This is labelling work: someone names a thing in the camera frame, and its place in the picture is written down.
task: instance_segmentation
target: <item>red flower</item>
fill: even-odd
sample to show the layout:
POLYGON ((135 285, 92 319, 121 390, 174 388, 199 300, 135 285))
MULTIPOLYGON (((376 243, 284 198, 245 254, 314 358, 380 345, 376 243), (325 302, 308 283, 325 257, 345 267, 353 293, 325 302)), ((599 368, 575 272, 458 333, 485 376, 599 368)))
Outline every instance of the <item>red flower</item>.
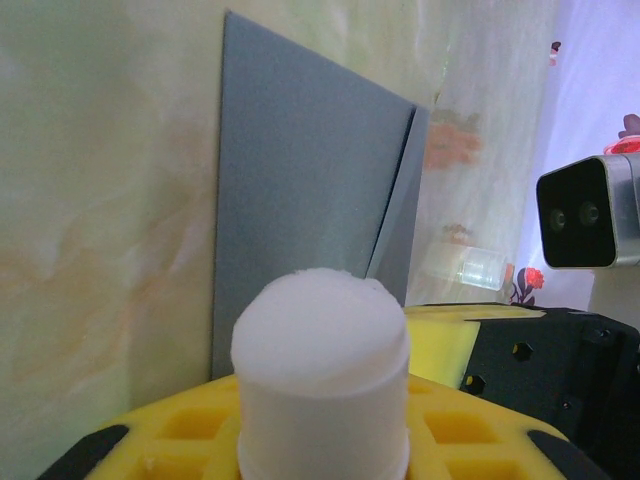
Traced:
POLYGON ((531 285, 534 289, 540 289, 544 285, 544 275, 537 268, 527 268, 524 274, 527 285, 531 285))

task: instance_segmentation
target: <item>camera lens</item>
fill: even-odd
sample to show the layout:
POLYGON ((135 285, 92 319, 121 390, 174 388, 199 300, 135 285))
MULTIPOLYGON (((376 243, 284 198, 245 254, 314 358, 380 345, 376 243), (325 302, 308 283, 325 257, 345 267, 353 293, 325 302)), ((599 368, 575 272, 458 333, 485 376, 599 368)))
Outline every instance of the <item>camera lens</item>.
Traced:
POLYGON ((557 208, 551 212, 551 230, 554 232, 559 232, 564 228, 564 225, 567 223, 567 219, 564 216, 564 212, 562 210, 558 210, 557 208))
POLYGON ((579 215, 580 223, 585 227, 591 227, 598 221, 600 212, 598 211, 598 207, 596 207, 592 202, 584 202, 580 207, 579 215))

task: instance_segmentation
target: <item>white cylinder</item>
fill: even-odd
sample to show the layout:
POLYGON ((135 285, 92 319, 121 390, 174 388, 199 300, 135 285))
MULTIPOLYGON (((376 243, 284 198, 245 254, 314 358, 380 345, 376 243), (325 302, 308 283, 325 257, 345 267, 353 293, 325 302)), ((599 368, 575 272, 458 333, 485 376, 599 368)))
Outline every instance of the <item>white cylinder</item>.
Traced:
POLYGON ((409 339, 375 280, 308 270, 276 280, 234 329, 244 480, 402 480, 409 339))

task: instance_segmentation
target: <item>yellow grid tray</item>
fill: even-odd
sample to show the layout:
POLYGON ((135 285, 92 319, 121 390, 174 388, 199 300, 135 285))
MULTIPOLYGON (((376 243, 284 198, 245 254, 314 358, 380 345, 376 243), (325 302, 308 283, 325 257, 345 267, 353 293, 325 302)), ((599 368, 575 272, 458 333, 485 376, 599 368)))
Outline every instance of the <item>yellow grid tray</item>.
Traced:
MULTIPOLYGON (((527 436, 564 438, 549 425, 413 376, 409 392, 407 480, 565 478, 527 436)), ((240 422, 235 377, 202 385, 105 425, 130 431, 87 478, 239 480, 240 422)))

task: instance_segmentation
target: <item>camera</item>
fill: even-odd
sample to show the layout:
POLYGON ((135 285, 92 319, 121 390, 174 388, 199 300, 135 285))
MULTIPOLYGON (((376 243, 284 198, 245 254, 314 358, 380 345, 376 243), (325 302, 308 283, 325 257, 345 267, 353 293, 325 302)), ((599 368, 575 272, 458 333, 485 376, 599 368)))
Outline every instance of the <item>camera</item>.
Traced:
POLYGON ((595 155, 547 173, 536 196, 550 267, 640 263, 640 153, 595 155))

